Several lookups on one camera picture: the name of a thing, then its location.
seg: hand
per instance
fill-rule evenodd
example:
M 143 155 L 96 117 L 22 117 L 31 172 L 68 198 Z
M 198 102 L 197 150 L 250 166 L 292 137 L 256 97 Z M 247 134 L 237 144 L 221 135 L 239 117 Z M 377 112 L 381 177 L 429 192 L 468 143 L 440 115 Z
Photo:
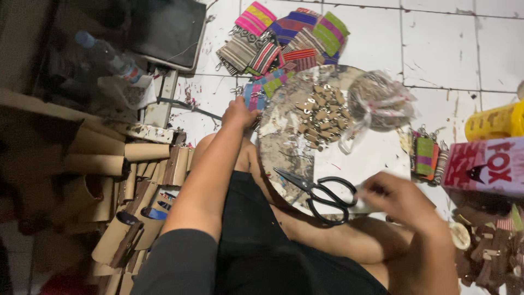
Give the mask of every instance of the hand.
M 222 116 L 222 127 L 230 124 L 242 126 L 243 129 L 251 127 L 258 114 L 260 114 L 259 110 L 249 112 L 244 97 L 237 96 L 235 100 L 230 101 L 230 106 Z
M 379 172 L 370 177 L 356 197 L 418 233 L 447 228 L 434 205 L 416 185 L 391 174 Z

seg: scissors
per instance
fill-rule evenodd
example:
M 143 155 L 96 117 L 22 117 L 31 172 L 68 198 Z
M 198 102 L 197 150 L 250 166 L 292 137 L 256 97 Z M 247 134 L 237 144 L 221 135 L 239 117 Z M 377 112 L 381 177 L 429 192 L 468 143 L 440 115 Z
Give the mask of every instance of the scissors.
M 329 181 L 338 182 L 338 183 L 344 185 L 345 187 L 349 188 L 350 191 L 353 193 L 353 195 L 355 195 L 356 192 L 357 192 L 357 189 L 355 188 L 355 186 L 351 182 L 349 182 L 349 181 L 347 181 L 347 180 L 345 180 L 343 178 L 336 177 L 336 176 L 328 176 L 328 177 L 324 177 L 324 178 L 318 179 L 318 183 L 315 183 L 315 182 L 307 181 L 304 178 L 302 178 L 302 177 L 300 177 L 298 175 L 295 175 L 293 173 L 287 172 L 287 171 L 285 171 L 285 170 L 283 170 L 281 168 L 273 167 L 273 170 L 275 170 L 278 174 L 282 175 L 282 177 L 287 179 L 292 184 L 296 185 L 299 189 L 301 189 L 301 190 L 305 191 L 306 193 L 308 193 L 310 198 L 306 200 L 306 203 L 308 203 L 308 206 L 311 209 L 311 212 L 313 212 L 313 215 L 315 217 L 319 218 L 320 220 L 322 220 L 323 222 L 325 222 L 325 223 L 327 223 L 329 225 L 340 225 L 340 224 L 345 223 L 347 221 L 347 219 L 349 218 L 349 216 L 350 216 L 349 211 L 347 209 L 351 208 L 351 207 L 353 207 L 353 206 L 355 206 L 357 204 L 357 199 L 355 199 L 355 198 L 353 198 L 353 201 L 351 203 L 349 203 L 349 204 L 344 202 L 337 195 L 335 195 L 335 193 L 333 193 L 329 188 L 325 187 L 322 184 L 322 183 L 329 182 Z M 320 197 L 316 196 L 315 194 L 313 194 L 313 189 L 314 188 L 319 189 L 319 190 L 325 192 L 332 199 L 332 201 L 320 198 Z M 316 210 L 313 201 L 319 202 L 319 203 L 327 205 L 327 206 L 335 207 L 335 208 L 341 210 L 344 213 L 344 217 L 342 218 L 342 220 L 329 220 L 329 219 L 323 217 Z

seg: wire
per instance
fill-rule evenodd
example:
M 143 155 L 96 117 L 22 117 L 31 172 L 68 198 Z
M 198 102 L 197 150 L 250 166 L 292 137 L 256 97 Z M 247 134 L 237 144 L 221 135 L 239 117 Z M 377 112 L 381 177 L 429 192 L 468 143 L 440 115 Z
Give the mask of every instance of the wire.
M 200 41 L 196 41 L 195 43 L 193 43 L 193 44 L 189 45 L 189 47 L 188 47 L 188 48 L 186 48 L 186 49 L 185 49 L 184 51 L 182 51 L 181 53 L 179 53 L 179 54 L 177 54 L 177 55 L 175 55 L 175 56 L 172 56 L 172 57 L 170 57 L 170 58 L 166 59 L 166 61 L 168 61 L 168 60 L 170 60 L 170 59 L 172 59 L 172 58 L 175 58 L 175 57 L 177 57 L 177 56 L 179 56 L 179 55 L 181 55 L 181 54 L 184 54 L 184 52 L 188 51 L 188 50 L 189 50 L 189 48 L 191 48 L 191 46 L 193 46 L 193 45 L 195 45 L 195 44 L 198 44 L 198 42 L 200 42 Z

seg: scissors blade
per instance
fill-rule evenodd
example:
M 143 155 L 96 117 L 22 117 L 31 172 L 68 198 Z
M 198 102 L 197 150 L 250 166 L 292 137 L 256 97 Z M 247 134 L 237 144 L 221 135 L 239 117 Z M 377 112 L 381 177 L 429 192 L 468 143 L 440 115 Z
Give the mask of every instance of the scissors blade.
M 309 192 L 313 188 L 312 182 L 309 182 L 296 174 L 287 172 L 282 168 L 273 167 L 273 170 L 305 192 Z

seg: pink box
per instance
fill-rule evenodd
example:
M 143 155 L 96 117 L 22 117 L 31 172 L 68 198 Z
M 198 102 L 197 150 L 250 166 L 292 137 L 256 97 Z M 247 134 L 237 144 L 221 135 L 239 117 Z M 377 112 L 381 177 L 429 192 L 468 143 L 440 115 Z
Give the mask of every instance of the pink box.
M 452 144 L 441 185 L 524 198 L 524 137 Z

